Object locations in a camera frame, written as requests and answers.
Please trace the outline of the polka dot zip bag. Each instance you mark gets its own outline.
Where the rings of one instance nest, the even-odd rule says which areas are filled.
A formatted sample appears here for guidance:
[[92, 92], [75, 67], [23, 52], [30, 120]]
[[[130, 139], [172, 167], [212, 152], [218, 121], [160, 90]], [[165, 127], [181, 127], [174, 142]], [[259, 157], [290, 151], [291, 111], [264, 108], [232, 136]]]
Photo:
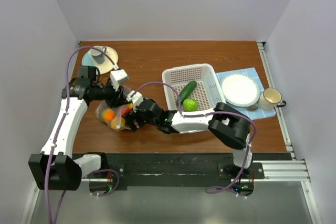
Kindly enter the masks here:
[[133, 108], [133, 104], [126, 100], [131, 91], [124, 87], [119, 100], [103, 100], [96, 108], [96, 117], [116, 132], [130, 130], [124, 117]]

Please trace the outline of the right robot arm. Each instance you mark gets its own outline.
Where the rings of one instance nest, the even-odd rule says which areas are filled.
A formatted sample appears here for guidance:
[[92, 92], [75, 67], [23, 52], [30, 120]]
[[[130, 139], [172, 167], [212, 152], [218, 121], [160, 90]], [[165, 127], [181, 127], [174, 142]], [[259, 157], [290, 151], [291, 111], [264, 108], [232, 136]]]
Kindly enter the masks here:
[[226, 103], [217, 103], [214, 108], [180, 112], [164, 110], [152, 99], [145, 99], [124, 116], [126, 125], [136, 131], [145, 124], [155, 126], [165, 134], [211, 132], [224, 145], [233, 150], [234, 173], [246, 178], [253, 171], [251, 142], [257, 128], [247, 116]]

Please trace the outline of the green fake custard apple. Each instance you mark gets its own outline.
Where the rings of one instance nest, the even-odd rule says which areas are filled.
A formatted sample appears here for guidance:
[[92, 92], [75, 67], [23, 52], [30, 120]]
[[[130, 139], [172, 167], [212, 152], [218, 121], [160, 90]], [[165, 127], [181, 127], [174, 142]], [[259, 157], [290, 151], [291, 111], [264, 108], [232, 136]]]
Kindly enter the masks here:
[[198, 102], [195, 99], [185, 99], [182, 107], [185, 112], [195, 112], [198, 110]]

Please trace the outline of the green fake cucumber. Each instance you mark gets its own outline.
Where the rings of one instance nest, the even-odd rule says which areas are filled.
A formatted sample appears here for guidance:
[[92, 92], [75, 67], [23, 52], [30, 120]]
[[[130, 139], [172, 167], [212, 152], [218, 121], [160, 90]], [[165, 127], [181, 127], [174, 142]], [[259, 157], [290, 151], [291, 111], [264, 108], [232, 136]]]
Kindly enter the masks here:
[[185, 99], [187, 99], [191, 93], [194, 91], [194, 89], [197, 86], [197, 82], [196, 81], [190, 81], [180, 92], [179, 97], [180, 97], [180, 101], [183, 103], [183, 101]]

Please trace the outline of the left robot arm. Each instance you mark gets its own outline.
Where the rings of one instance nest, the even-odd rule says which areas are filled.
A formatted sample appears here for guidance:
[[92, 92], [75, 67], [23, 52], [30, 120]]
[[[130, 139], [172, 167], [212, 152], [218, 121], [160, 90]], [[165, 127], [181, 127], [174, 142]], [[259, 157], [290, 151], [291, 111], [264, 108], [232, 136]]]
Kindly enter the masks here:
[[122, 84], [129, 77], [123, 69], [112, 70], [107, 84], [96, 81], [98, 68], [80, 66], [77, 77], [62, 90], [55, 126], [39, 154], [30, 156], [28, 166], [41, 190], [77, 190], [82, 178], [93, 174], [103, 178], [109, 165], [105, 153], [85, 154], [74, 160], [73, 144], [80, 122], [92, 101], [126, 104]]

